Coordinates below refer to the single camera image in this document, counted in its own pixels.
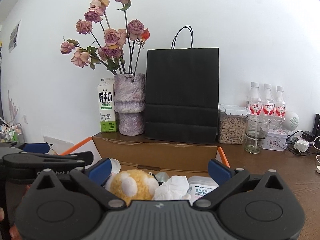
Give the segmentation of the white round speaker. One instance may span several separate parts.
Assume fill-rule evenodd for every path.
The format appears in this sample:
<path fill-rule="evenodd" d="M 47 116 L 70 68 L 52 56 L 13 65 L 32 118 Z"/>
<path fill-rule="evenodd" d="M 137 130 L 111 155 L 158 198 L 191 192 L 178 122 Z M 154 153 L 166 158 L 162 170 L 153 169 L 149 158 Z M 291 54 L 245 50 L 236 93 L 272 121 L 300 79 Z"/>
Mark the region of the white round speaker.
<path fill-rule="evenodd" d="M 285 113 L 283 127 L 288 131 L 294 131 L 298 128 L 299 116 L 295 112 L 288 111 Z"/>

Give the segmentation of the black paper shopping bag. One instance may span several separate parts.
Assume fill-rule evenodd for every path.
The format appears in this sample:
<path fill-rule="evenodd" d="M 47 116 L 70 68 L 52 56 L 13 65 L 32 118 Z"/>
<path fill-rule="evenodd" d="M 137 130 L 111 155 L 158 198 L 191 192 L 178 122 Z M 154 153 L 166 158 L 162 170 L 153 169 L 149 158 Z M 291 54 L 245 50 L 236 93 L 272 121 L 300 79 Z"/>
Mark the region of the black paper shopping bag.
<path fill-rule="evenodd" d="M 218 48 L 148 50 L 145 136 L 211 145 L 218 129 Z"/>

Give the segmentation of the white tin box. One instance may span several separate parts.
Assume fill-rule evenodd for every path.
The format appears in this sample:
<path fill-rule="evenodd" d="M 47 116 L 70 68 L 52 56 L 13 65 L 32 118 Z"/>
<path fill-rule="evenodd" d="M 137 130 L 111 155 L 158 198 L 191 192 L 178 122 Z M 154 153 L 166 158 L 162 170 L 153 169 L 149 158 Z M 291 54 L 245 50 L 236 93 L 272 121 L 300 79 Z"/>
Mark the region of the white tin box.
<path fill-rule="evenodd" d="M 288 133 L 283 129 L 269 129 L 266 139 L 263 141 L 262 149 L 271 151 L 284 151 L 288 144 L 286 142 Z"/>

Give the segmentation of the purple textured vase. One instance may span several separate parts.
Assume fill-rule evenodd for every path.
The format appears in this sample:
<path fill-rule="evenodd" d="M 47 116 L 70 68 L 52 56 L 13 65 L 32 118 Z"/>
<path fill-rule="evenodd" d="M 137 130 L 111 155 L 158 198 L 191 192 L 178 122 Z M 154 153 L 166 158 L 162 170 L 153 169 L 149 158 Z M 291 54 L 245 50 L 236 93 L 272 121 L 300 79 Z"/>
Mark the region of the purple textured vase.
<path fill-rule="evenodd" d="M 137 136 L 144 132 L 145 74 L 114 77 L 114 109 L 119 114 L 119 132 Z"/>

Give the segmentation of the white yellow plush toy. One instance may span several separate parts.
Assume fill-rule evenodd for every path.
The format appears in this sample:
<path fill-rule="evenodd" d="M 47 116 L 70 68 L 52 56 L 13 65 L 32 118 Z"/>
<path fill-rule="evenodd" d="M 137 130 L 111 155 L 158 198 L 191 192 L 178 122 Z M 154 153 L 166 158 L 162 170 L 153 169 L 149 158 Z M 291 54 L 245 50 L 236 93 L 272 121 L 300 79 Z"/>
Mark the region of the white yellow plush toy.
<path fill-rule="evenodd" d="M 142 170 L 121 171 L 111 174 L 104 188 L 122 199 L 127 206 L 132 200 L 153 200 L 159 187 L 156 178 Z"/>

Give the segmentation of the white power adapter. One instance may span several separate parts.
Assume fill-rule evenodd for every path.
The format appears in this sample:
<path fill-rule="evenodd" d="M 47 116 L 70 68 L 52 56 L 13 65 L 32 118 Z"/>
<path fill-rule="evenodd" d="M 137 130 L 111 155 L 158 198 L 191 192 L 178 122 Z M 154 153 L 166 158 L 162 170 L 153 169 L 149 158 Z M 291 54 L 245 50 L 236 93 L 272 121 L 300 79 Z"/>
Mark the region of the white power adapter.
<path fill-rule="evenodd" d="M 294 143 L 293 148 L 299 152 L 306 152 L 309 149 L 310 143 L 305 140 L 298 140 Z"/>

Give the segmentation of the cotton swab plastic box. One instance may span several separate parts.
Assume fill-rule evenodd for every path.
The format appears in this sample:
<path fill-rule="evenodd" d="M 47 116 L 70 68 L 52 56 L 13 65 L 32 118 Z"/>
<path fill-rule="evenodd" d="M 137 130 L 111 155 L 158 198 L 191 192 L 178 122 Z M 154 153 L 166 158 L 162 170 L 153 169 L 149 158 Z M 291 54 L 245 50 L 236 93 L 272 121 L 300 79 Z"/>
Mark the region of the cotton swab plastic box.
<path fill-rule="evenodd" d="M 190 204 L 215 190 L 219 185 L 210 177 L 192 176 L 188 178 Z"/>

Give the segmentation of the dried pink rose bouquet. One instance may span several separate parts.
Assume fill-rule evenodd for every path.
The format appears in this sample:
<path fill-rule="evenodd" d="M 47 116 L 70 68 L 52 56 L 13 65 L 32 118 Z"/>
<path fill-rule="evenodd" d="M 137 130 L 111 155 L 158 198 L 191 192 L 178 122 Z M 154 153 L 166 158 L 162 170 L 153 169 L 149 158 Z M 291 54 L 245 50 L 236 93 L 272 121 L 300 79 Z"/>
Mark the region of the dried pink rose bouquet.
<path fill-rule="evenodd" d="M 102 64 L 113 75 L 129 74 L 134 76 L 141 50 L 150 38 L 150 31 L 140 20 L 129 21 L 127 11 L 131 0 L 113 0 L 122 5 L 125 27 L 111 27 L 106 13 L 111 0 L 92 0 L 84 18 L 75 25 L 80 35 L 91 35 L 94 39 L 90 46 L 80 45 L 78 40 L 64 39 L 60 45 L 63 55 L 72 54 L 71 62 L 79 68 L 89 66 L 92 70 Z"/>

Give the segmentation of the white board with sticker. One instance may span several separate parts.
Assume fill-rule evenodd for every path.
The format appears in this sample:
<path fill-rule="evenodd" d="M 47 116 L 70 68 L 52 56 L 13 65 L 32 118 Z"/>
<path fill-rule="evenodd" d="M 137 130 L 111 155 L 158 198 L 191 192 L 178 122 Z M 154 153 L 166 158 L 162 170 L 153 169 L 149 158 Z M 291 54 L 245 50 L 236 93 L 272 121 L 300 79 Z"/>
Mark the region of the white board with sticker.
<path fill-rule="evenodd" d="M 63 152 L 74 146 L 72 142 L 52 138 L 49 136 L 44 136 L 43 139 L 44 142 L 49 145 L 48 153 L 51 155 L 61 155 Z"/>

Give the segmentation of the green white milk carton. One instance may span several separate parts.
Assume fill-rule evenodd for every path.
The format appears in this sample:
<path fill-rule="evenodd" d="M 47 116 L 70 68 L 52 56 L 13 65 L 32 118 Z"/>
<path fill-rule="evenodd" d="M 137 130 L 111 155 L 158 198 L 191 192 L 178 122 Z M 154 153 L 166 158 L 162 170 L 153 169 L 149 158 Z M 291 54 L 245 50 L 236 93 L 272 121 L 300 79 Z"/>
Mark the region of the green white milk carton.
<path fill-rule="evenodd" d="M 97 90 L 101 132 L 117 132 L 119 115 L 114 109 L 114 78 L 102 78 Z"/>

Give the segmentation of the red orange cardboard box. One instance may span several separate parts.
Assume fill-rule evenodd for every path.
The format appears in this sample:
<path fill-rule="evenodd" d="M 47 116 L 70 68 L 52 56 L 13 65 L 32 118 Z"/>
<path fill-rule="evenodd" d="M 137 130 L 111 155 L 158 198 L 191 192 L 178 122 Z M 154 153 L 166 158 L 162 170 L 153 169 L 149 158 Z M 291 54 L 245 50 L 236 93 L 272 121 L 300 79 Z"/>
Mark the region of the red orange cardboard box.
<path fill-rule="evenodd" d="M 92 151 L 96 157 L 116 159 L 122 171 L 138 169 L 189 178 L 209 176 L 211 159 L 230 167 L 219 146 L 149 140 L 143 135 L 128 137 L 120 133 L 98 133 L 75 144 L 63 155 L 85 151 Z"/>

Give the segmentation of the black power strip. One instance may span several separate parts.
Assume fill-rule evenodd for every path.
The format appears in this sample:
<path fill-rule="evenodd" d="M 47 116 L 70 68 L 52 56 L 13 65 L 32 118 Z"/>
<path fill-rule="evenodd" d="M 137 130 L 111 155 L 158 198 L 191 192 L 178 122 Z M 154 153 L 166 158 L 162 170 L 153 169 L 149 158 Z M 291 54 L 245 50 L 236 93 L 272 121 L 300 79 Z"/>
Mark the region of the black power strip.
<path fill-rule="evenodd" d="M 306 152 L 299 152 L 294 149 L 294 143 L 298 140 L 305 140 L 310 143 Z M 287 149 L 297 156 L 319 155 L 319 114 L 315 115 L 312 131 L 296 131 L 286 140 Z"/>

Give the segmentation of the right water bottle red label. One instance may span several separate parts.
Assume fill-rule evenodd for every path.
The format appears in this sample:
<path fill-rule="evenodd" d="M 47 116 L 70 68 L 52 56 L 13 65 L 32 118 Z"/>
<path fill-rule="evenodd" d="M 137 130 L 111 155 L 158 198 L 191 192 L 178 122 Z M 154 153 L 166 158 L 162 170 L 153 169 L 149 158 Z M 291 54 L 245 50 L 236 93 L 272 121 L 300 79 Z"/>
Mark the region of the right water bottle red label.
<path fill-rule="evenodd" d="M 276 126 L 280 127 L 284 121 L 286 113 L 286 100 L 284 98 L 284 87 L 276 87 L 274 120 Z"/>

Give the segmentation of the clear jar of seeds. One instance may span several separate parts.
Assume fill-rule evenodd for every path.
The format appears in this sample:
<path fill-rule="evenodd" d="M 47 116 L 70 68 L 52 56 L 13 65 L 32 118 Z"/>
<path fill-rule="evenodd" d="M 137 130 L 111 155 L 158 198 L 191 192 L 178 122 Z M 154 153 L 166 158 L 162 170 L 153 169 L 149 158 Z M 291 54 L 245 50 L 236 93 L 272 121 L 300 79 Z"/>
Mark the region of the clear jar of seeds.
<path fill-rule="evenodd" d="M 218 142 L 241 145 L 244 142 L 246 116 L 249 109 L 235 105 L 219 105 Z"/>

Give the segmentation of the empty clear glass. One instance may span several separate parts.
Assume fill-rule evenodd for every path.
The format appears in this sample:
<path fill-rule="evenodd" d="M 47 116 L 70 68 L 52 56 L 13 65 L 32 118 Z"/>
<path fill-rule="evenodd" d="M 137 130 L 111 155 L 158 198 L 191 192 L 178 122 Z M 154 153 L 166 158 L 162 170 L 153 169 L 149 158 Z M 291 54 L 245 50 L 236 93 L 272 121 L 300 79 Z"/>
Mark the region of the empty clear glass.
<path fill-rule="evenodd" d="M 261 152 L 270 123 L 271 120 L 260 115 L 246 116 L 245 150 L 248 153 L 259 154 Z"/>

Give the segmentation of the crumpled white tissue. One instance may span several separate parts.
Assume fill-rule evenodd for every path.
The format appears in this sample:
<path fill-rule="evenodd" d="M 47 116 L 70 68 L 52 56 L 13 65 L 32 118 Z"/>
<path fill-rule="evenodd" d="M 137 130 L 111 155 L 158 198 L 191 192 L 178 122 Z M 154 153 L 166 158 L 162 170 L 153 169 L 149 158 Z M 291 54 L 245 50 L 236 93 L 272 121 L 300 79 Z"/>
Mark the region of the crumpled white tissue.
<path fill-rule="evenodd" d="M 191 200 L 188 193 L 189 183 L 186 176 L 172 176 L 155 189 L 153 199 L 160 200 Z"/>

